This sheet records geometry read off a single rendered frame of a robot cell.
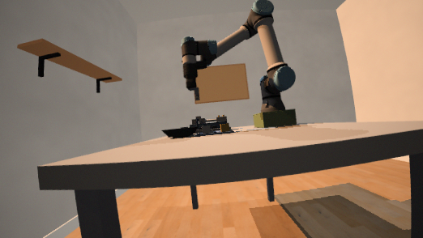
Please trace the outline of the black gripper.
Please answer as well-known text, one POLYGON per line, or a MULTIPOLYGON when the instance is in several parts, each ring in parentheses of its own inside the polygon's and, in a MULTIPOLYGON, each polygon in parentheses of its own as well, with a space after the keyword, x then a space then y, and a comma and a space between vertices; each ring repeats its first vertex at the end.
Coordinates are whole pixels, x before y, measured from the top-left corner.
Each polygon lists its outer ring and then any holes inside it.
POLYGON ((183 62, 183 74, 186 79, 186 88, 189 91, 194 91, 195 100, 199 99, 199 88, 196 85, 196 78, 198 77, 198 71, 207 68, 206 58, 204 61, 196 61, 196 56, 186 55, 182 58, 183 62))

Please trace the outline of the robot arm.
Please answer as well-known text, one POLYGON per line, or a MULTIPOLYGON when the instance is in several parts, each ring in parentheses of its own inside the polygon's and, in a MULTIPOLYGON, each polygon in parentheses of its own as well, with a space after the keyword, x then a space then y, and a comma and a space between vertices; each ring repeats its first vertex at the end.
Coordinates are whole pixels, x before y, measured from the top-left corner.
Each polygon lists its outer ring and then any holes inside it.
POLYGON ((282 58, 272 26, 274 19, 271 13, 273 10, 274 6, 269 0, 256 0, 247 21, 240 26, 239 30, 219 43, 216 43, 216 40, 195 41, 193 37, 189 36, 182 39, 182 57, 201 55, 201 61, 206 58, 207 66, 210 66, 212 61, 219 56, 258 33, 268 64, 267 75, 260 79, 263 99, 261 113, 285 110, 280 93, 288 90, 296 79, 293 69, 288 67, 282 58))

